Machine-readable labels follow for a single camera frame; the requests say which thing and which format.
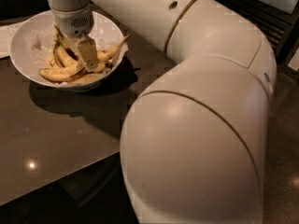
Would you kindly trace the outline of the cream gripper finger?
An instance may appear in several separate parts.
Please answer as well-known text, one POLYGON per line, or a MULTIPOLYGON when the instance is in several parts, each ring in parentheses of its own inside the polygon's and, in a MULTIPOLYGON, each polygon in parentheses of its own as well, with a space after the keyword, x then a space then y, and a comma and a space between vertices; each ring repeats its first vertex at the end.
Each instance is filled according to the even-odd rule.
POLYGON ((88 72, 97 67, 97 51, 95 41, 88 35, 80 35, 77 38, 71 38, 72 49, 82 60, 84 67, 88 72))

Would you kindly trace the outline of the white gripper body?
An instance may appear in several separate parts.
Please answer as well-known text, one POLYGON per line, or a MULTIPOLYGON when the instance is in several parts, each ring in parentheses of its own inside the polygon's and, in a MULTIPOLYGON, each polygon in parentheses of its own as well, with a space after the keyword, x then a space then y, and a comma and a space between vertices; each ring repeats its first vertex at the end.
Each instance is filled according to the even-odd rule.
POLYGON ((62 11, 53 8, 51 11, 55 24, 68 37, 88 34, 93 28, 93 13, 89 4, 79 10, 62 11))

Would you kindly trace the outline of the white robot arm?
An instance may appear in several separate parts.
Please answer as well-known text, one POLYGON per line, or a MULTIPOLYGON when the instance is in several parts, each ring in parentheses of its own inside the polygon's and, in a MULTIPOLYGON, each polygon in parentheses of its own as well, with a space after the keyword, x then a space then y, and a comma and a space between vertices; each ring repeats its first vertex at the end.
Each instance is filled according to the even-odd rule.
MULTIPOLYGON (((48 0, 57 19, 84 0, 48 0)), ((174 67, 132 104, 121 168, 142 224, 263 224, 277 67, 259 28, 215 0, 91 0, 174 67)))

